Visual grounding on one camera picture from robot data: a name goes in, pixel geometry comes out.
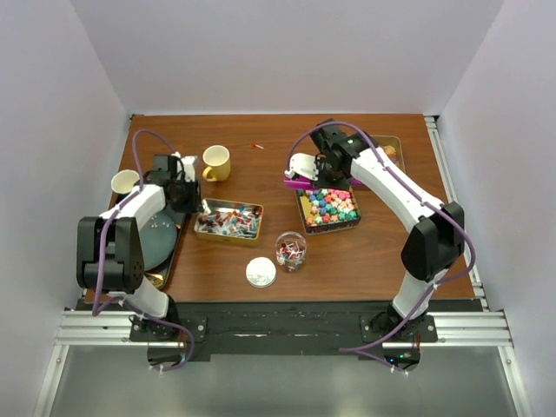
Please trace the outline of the purple plastic scoop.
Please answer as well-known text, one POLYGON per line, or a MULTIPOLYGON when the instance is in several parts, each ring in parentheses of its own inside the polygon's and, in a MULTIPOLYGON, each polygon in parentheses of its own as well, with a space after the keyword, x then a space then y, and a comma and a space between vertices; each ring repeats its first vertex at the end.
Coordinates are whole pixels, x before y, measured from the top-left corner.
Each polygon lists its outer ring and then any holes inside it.
MULTIPOLYGON (((317 189, 317 187, 315 187, 312 184, 310 179, 308 179, 306 177, 303 177, 303 176, 298 176, 294 179, 284 177, 283 182, 287 187, 289 187, 291 189, 302 189, 302 190, 317 189)), ((362 182, 357 181, 357 180, 353 180, 351 182, 351 186, 353 188, 365 188, 365 185, 362 182)))

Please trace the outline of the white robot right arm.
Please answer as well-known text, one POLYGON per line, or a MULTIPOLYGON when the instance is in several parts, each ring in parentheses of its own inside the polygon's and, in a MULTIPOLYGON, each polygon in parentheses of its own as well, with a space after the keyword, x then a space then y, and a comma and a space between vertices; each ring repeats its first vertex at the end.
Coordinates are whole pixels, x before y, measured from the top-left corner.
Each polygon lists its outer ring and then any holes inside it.
POLYGON ((382 340, 407 341, 418 330, 428 302, 464 252, 464 210, 445 204, 411 180, 386 151, 352 123, 327 120, 309 133, 321 154, 316 163, 323 187, 355 179, 396 214, 408 232, 400 258, 405 275, 400 289, 377 318, 382 340))

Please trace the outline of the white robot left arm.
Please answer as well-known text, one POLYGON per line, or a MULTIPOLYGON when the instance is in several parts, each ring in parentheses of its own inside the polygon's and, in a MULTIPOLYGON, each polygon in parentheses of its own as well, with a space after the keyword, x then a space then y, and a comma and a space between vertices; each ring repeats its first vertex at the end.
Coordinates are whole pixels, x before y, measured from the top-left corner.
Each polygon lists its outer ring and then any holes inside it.
POLYGON ((112 179, 112 190, 121 200, 99 216, 78 222, 76 280, 81 288, 94 292, 94 316, 117 303, 146 321, 159 340, 181 336, 192 341, 173 299, 145 274, 140 232, 165 208, 185 215, 198 211, 201 190, 196 162, 194 156, 174 152, 156 156, 148 174, 140 169, 119 172, 112 179))

